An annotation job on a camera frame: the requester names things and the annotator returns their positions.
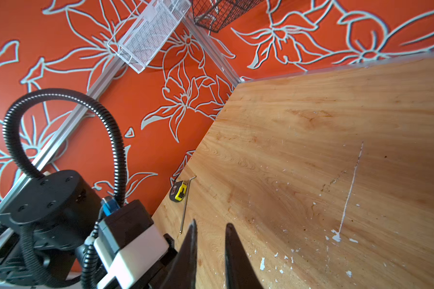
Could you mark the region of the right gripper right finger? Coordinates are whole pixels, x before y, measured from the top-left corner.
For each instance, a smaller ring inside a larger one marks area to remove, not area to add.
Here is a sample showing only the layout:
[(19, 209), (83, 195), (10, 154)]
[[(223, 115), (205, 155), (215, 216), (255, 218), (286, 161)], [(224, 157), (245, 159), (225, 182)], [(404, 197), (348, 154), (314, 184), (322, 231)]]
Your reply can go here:
[(262, 289), (232, 223), (225, 228), (225, 279), (228, 289)]

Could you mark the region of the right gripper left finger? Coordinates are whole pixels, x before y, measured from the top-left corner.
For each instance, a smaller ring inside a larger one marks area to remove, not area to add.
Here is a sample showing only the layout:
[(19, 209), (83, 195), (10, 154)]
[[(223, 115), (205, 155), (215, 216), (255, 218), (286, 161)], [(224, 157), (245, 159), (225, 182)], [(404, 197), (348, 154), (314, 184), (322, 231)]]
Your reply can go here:
[(189, 225), (182, 246), (167, 274), (162, 289), (194, 289), (197, 274), (198, 232), (195, 219)]

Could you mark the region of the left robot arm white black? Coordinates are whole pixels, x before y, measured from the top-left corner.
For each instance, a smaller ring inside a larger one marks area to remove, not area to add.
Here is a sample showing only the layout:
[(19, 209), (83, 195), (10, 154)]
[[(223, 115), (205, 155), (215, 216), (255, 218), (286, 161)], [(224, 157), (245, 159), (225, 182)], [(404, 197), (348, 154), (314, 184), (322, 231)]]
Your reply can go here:
[(0, 284), (65, 288), (92, 233), (101, 198), (76, 171), (32, 179), (0, 214)]

